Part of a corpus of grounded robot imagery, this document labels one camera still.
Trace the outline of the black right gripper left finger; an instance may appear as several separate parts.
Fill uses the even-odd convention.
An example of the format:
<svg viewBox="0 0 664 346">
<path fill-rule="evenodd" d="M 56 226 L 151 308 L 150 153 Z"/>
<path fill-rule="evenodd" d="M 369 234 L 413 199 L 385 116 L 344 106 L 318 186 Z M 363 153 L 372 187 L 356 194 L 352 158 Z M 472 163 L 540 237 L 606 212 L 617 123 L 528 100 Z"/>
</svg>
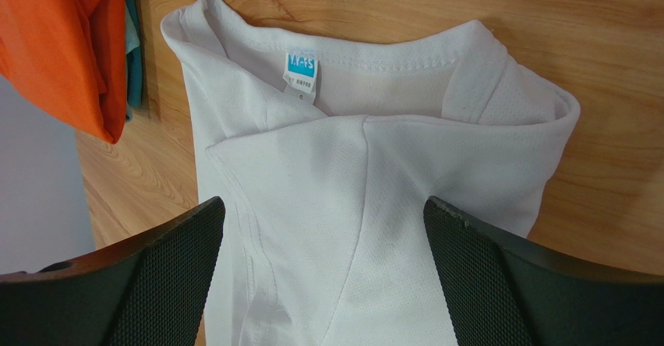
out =
<svg viewBox="0 0 664 346">
<path fill-rule="evenodd" d="M 2 275 L 2 344 L 195 344 L 224 216 L 213 197 L 103 249 Z"/>
</svg>

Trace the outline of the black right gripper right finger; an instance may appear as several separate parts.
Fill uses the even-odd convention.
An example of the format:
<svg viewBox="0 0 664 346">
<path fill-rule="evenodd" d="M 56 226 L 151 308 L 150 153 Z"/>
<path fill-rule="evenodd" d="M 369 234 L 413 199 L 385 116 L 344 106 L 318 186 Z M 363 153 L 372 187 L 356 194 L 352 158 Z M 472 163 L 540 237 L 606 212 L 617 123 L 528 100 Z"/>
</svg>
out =
<svg viewBox="0 0 664 346">
<path fill-rule="evenodd" d="M 557 252 L 436 197 L 423 221 L 460 345 L 662 344 L 662 276 Z"/>
</svg>

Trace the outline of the white t shirt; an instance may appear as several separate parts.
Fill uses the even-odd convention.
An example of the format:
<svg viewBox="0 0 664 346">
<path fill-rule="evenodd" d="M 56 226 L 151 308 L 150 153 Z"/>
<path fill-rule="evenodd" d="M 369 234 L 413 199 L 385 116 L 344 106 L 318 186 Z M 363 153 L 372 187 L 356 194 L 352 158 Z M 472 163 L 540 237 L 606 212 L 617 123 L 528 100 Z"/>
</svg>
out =
<svg viewBox="0 0 664 346">
<path fill-rule="evenodd" d="M 477 20 L 401 44 L 166 15 L 200 200 L 222 198 L 209 345 L 454 345 L 436 196 L 525 237 L 581 113 Z"/>
</svg>

